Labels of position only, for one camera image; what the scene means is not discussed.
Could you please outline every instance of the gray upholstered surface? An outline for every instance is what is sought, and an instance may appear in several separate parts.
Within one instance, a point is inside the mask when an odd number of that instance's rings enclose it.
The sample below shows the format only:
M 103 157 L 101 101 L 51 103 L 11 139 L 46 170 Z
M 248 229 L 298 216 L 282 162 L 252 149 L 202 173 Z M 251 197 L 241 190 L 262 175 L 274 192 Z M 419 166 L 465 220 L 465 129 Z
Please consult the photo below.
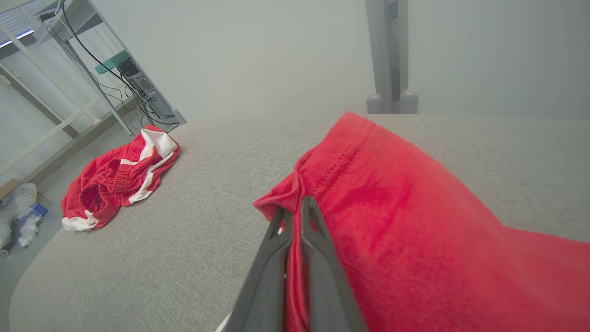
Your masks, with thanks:
M 371 115 L 463 180 L 508 225 L 590 241 L 590 125 Z M 184 125 L 162 186 L 104 229 L 60 231 L 12 297 L 12 332 L 211 331 L 266 229 L 251 207 L 336 122 Z

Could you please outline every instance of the gray fabric surface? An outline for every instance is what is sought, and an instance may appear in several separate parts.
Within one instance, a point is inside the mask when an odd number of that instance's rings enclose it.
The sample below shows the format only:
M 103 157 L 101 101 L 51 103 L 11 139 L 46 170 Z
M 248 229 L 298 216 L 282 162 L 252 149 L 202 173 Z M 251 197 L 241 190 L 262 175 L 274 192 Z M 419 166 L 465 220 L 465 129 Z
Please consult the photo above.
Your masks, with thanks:
M 458 176 L 509 226 L 590 241 L 588 122 L 368 116 Z M 21 278 L 12 332 L 211 331 L 267 222 L 251 203 L 336 118 L 184 125 L 176 164 L 104 229 L 60 231 Z

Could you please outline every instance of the red fabric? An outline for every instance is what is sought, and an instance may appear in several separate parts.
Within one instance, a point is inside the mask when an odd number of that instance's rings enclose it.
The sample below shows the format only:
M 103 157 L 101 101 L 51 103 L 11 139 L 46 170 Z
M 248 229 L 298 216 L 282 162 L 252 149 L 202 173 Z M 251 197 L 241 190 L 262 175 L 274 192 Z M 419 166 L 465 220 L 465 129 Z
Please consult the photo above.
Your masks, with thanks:
M 121 206 L 132 204 L 129 198 L 140 191 L 142 184 L 146 183 L 147 191 L 156 189 L 160 175 L 176 161 L 179 151 L 180 145 L 166 132 L 152 125 L 144 127 L 132 142 L 95 158 L 84 167 L 61 201 L 63 218 L 86 219 L 87 210 L 98 219 L 93 228 L 104 227 Z M 166 157 L 147 178 L 149 168 Z
M 313 196 L 370 331 L 590 331 L 590 245 L 503 226 L 442 165 L 345 114 L 254 203 L 294 213 L 286 331 L 307 331 L 300 202 Z

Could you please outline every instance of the red and white garment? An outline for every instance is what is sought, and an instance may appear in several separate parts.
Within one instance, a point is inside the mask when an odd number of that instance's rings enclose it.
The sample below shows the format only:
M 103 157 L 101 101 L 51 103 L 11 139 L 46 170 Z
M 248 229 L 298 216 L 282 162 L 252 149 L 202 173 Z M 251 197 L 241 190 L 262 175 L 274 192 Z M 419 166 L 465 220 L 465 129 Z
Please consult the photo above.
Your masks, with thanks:
M 148 198 L 179 151 L 168 133 L 148 125 L 131 143 L 92 160 L 61 201 L 65 230 L 102 228 L 121 206 Z

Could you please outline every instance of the desk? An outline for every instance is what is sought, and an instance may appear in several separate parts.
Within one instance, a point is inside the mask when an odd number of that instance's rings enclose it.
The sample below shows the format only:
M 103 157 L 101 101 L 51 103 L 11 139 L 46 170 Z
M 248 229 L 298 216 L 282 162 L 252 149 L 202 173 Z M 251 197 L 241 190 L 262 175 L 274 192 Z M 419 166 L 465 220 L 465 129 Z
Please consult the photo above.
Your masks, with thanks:
M 96 11 L 94 8 L 92 8 L 87 0 L 70 0 L 67 1 L 65 5 L 65 13 L 76 34 L 82 33 L 102 23 L 102 20 L 96 14 Z M 63 11 L 60 11 L 59 18 L 61 18 L 62 21 L 65 21 L 63 18 Z M 53 27 L 53 31 L 55 31 L 54 34 L 49 33 L 49 29 L 51 29 L 49 27 L 50 24 Z M 39 27 L 34 27 L 34 30 L 35 32 L 33 33 L 33 36 L 38 40 L 39 43 L 44 43 L 52 38 L 57 41 L 57 44 L 64 50 L 64 53 L 68 56 L 68 58 L 72 60 L 72 63 L 76 66 L 80 73 L 82 73 L 82 76 L 88 81 L 99 98 L 109 107 L 109 111 L 113 114 L 117 121 L 119 121 L 123 129 L 125 129 L 129 135 L 133 135 L 133 132 L 123 122 L 123 119 L 121 119 L 117 113 L 117 110 L 114 108 L 109 98 L 107 98 L 107 96 L 104 94 L 99 84 L 94 81 L 88 68 L 83 65 L 83 62 L 76 53 L 76 50 L 71 46 L 69 39 L 73 37 L 70 35 L 64 24 L 57 17 L 53 17 L 44 22 L 41 22 Z

